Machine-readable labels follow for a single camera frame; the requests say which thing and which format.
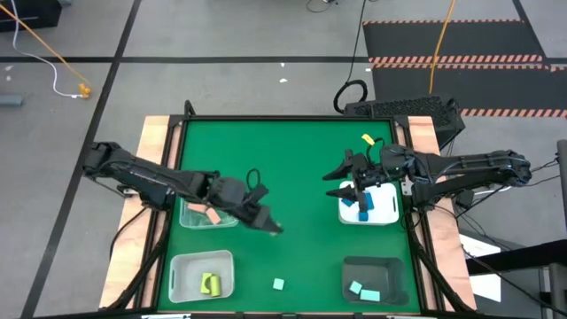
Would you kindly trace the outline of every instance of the cyan block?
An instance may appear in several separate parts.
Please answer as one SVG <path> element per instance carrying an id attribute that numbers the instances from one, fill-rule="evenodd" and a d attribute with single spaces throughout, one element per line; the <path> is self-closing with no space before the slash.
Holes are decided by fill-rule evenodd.
<path id="1" fill-rule="evenodd" d="M 358 221 L 359 222 L 367 222 L 369 220 L 369 212 L 359 212 L 358 213 Z"/>
<path id="2" fill-rule="evenodd" d="M 359 284 L 353 280 L 353 282 L 351 283 L 351 287 L 348 290 L 356 294 L 359 294 L 361 293 L 361 289 L 362 289 L 362 284 Z"/>
<path id="3" fill-rule="evenodd" d="M 347 205 L 347 206 L 352 206 L 354 203 L 346 198 L 342 198 L 340 201 L 343 202 L 343 204 Z"/>
<path id="4" fill-rule="evenodd" d="M 364 192 L 364 197 L 366 197 L 366 205 L 368 206 L 369 210 L 374 209 L 374 202 L 372 201 L 372 195 L 369 192 Z"/>
<path id="5" fill-rule="evenodd" d="M 284 280 L 280 278 L 274 279 L 274 289 L 282 290 L 284 288 Z"/>
<path id="6" fill-rule="evenodd" d="M 361 290 L 361 300 L 364 301 L 380 301 L 380 292 Z"/>

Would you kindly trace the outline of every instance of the green table surface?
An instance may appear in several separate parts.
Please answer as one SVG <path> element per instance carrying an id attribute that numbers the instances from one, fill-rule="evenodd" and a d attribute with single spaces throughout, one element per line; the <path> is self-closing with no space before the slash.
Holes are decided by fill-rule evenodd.
<path id="1" fill-rule="evenodd" d="M 338 200 L 325 191 L 341 181 L 322 176 L 335 169 L 345 149 L 364 152 L 367 133 L 392 142 L 387 121 L 192 121 L 181 169 L 219 170 L 244 180 L 253 167 L 269 188 L 262 200 L 284 232 L 268 233 L 238 224 L 218 230 L 188 230 L 173 216 L 166 266 L 159 289 L 160 311 L 244 312 L 419 312 L 407 233 L 388 226 L 345 225 Z M 173 303 L 168 297 L 169 265 L 178 254 L 229 250 L 234 256 L 235 290 L 226 299 Z M 405 263 L 403 306 L 352 304 L 342 295 L 346 256 L 397 257 Z M 282 291 L 272 288 L 282 278 Z"/>

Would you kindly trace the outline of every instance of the yellow cable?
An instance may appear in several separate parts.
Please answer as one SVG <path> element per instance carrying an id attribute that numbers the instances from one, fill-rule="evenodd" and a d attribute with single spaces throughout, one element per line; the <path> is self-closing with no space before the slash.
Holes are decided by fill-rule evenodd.
<path id="1" fill-rule="evenodd" d="M 441 34 L 439 35 L 439 40 L 437 41 L 437 48 L 435 48 L 435 54 L 433 55 L 433 64 L 431 65 L 431 74 L 429 77 L 429 94 L 433 92 L 433 75 L 435 74 L 435 65 L 437 65 L 437 55 L 439 54 L 439 49 L 441 48 L 441 43 L 443 42 L 443 36 L 445 36 L 445 29 L 447 29 L 447 24 L 451 19 L 453 14 L 454 0 L 451 1 L 451 6 L 449 7 L 449 12 L 447 13 L 447 18 L 445 23 L 443 23 L 443 28 L 441 29 Z"/>
<path id="2" fill-rule="evenodd" d="M 18 23 L 20 23 L 21 26 L 23 26 L 27 31 L 29 31 L 30 34 L 32 34 L 35 39 L 37 39 L 37 41 L 39 41 L 41 44 L 43 44 L 43 46 L 45 48 L 47 48 L 47 50 L 49 50 L 51 53 L 53 53 L 53 55 L 55 55 L 59 60 L 61 60 L 61 62 L 63 62 L 63 64 L 69 69 L 71 70 L 71 72 L 73 72 L 75 75 L 77 75 L 81 80 L 85 81 L 89 86 L 92 86 L 92 84 L 90 84 L 90 81 L 87 80 L 84 76 L 82 76 L 79 72 L 77 72 L 75 69 L 73 69 L 71 66 L 69 66 L 69 64 L 67 63 L 67 61 L 65 61 L 65 59 L 63 57 L 61 57 L 57 52 L 55 52 L 55 50 L 53 50 L 49 44 L 47 44 L 44 40 L 42 40 L 42 38 L 37 35 L 34 30 L 32 30 L 30 27 L 27 26 L 26 23 L 24 23 L 22 20 L 18 19 L 13 13 L 10 12 L 10 10 L 6 9 L 6 7 L 4 7 L 3 5 L 0 4 L 0 9 L 2 9 L 4 12 L 6 12 L 6 14 L 8 14 L 10 17 L 12 17 L 12 19 L 15 19 L 16 21 L 18 21 Z"/>

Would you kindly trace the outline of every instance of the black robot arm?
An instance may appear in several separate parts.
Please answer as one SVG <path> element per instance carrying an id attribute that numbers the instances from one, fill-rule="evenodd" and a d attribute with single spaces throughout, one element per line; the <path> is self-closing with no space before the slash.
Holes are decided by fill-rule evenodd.
<path id="1" fill-rule="evenodd" d="M 140 159 L 112 142 L 93 143 L 82 170 L 89 179 L 112 178 L 127 185 L 152 209 L 171 209 L 175 196 L 179 196 L 189 203 L 231 214 L 250 228 L 283 231 L 270 217 L 269 207 L 259 203 L 268 194 L 263 184 L 247 190 L 242 181 L 221 177 L 219 172 L 169 169 Z"/>
<path id="2" fill-rule="evenodd" d="M 442 157 L 432 153 L 390 144 L 380 150 L 381 163 L 371 162 L 362 153 L 346 151 L 346 158 L 323 180 L 353 179 L 354 187 L 328 191 L 327 195 L 358 201 L 361 211 L 367 210 L 363 195 L 369 186 L 409 178 L 412 185 L 411 203 L 414 208 L 432 208 L 446 196 L 481 186 L 498 183 L 521 187 L 532 178 L 530 162 L 513 151 L 496 151 L 485 154 Z M 436 183 L 444 175 L 457 175 Z"/>

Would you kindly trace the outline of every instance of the translucent container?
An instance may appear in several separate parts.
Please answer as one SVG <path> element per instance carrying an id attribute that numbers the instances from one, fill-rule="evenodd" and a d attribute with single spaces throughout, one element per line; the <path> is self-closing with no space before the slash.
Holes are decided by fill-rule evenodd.
<path id="1" fill-rule="evenodd" d="M 196 212 L 187 207 L 187 202 L 181 199 L 181 212 L 179 213 L 179 223 L 188 229 L 192 230 L 209 230 L 227 227 L 235 227 L 238 225 L 238 219 L 221 210 L 216 210 L 216 213 L 221 217 L 221 222 L 214 225 L 204 213 Z"/>
<path id="2" fill-rule="evenodd" d="M 187 302 L 227 298 L 234 291 L 234 261 L 227 250 L 176 255 L 169 267 L 169 299 Z M 200 291 L 204 273 L 221 279 L 221 296 L 212 297 Z"/>

